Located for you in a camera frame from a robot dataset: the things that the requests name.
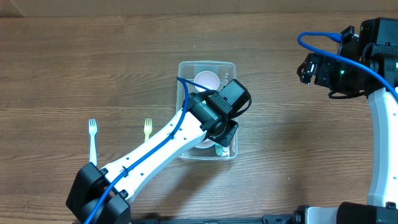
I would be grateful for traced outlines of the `white plastic spoon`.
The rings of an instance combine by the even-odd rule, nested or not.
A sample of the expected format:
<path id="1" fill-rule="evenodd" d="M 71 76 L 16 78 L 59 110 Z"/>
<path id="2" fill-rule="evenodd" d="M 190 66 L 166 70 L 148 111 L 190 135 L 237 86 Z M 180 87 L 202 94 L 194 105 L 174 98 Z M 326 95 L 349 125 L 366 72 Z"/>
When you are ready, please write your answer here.
<path id="1" fill-rule="evenodd" d="M 229 147 L 223 147 L 222 156 L 229 156 Z"/>

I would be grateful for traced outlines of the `yellow plastic fork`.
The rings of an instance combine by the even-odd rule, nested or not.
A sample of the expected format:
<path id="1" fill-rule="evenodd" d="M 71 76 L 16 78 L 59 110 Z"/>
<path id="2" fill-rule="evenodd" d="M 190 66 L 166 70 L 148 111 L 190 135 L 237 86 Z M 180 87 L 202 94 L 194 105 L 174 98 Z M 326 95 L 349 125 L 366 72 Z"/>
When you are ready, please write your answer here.
<path id="1" fill-rule="evenodd" d="M 144 140 L 147 141 L 152 133 L 152 119 L 146 118 L 144 122 Z"/>

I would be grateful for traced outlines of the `white fork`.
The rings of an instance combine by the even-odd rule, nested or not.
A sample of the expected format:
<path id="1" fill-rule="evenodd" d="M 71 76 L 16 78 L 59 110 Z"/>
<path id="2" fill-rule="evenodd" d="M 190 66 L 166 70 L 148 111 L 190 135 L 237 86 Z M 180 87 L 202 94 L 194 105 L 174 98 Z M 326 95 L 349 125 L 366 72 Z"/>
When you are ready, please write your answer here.
<path id="1" fill-rule="evenodd" d="M 90 118 L 88 122 L 88 132 L 90 135 L 90 153 L 89 153 L 89 161 L 93 163 L 94 166 L 97 166 L 97 153 L 96 153 L 96 141 L 95 137 L 98 132 L 98 126 L 96 124 L 96 120 L 94 118 Z"/>

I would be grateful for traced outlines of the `white bowl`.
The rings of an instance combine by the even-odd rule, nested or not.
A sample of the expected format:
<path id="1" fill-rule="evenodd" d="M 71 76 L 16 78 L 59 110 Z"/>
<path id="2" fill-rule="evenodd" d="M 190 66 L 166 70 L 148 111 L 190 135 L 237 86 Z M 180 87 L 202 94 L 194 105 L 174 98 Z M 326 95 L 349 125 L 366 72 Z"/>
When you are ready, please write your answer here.
<path id="1" fill-rule="evenodd" d="M 215 145 L 215 142 L 214 142 L 214 141 L 212 141 L 212 140 L 210 140 L 210 139 L 206 139 L 206 140 L 204 140 L 203 142 L 199 143 L 199 144 L 196 146 L 196 148 L 199 148 L 199 149 L 206 149 L 206 148 L 212 147 L 212 146 L 214 146 L 214 145 Z"/>

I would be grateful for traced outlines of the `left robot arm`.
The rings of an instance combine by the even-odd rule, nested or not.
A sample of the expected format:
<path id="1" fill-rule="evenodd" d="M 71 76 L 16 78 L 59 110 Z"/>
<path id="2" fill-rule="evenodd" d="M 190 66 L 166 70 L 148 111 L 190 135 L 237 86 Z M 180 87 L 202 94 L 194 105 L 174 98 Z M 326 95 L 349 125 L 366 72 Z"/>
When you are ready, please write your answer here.
<path id="1" fill-rule="evenodd" d="M 250 105 L 248 93 L 236 90 L 188 94 L 182 109 L 138 148 L 97 168 L 87 163 L 77 173 L 66 206 L 80 223 L 129 223 L 130 204 L 165 166 L 206 139 L 228 146 Z"/>

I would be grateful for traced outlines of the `pale green fork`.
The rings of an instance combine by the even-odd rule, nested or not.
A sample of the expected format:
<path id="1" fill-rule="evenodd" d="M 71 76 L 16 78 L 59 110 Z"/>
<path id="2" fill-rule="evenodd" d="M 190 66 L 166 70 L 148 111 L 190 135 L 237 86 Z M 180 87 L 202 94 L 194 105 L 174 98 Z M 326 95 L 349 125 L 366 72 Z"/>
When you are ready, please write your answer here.
<path id="1" fill-rule="evenodd" d="M 223 146 L 219 144 L 215 144 L 215 152 L 217 156 L 222 156 L 223 155 Z"/>

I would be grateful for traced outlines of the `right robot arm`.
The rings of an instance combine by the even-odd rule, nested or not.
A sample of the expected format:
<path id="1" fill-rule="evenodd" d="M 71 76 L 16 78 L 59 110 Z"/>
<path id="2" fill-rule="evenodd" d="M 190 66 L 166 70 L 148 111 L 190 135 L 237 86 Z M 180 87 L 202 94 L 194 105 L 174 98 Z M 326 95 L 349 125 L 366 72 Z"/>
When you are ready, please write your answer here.
<path id="1" fill-rule="evenodd" d="M 297 74 L 305 84 L 330 89 L 340 99 L 368 98 L 373 120 L 373 172 L 365 205 L 300 207 L 294 223 L 397 223 L 397 44 L 337 40 L 337 54 L 299 44 L 311 52 Z"/>

